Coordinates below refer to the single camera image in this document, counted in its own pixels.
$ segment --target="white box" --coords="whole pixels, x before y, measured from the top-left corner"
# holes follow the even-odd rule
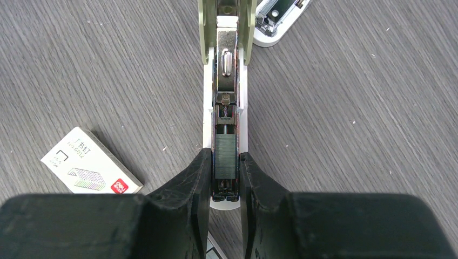
[[[76,127],[42,159],[73,193],[136,193],[142,183],[92,134]]]

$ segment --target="staple box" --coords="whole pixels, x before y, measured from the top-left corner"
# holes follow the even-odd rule
[[[94,134],[80,127],[72,129],[41,162],[73,193],[136,193],[143,186]]]

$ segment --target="deli logo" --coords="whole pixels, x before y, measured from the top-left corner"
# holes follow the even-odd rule
[[[111,189],[114,193],[123,194],[127,191],[129,186],[122,180],[118,179],[111,185]]]

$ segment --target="gray wood grain surface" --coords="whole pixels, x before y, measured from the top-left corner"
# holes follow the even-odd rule
[[[290,190],[423,198],[458,248],[458,2],[315,0],[249,66],[249,149]],[[201,145],[194,0],[0,1],[0,201],[67,192],[40,158],[93,130],[155,190]],[[240,211],[211,232],[241,258]]]

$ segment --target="staple illustration on box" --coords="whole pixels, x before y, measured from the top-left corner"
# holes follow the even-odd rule
[[[102,190],[105,187],[105,181],[97,172],[73,168],[68,172],[68,175],[76,176],[78,178],[74,184],[77,187],[92,190]]]

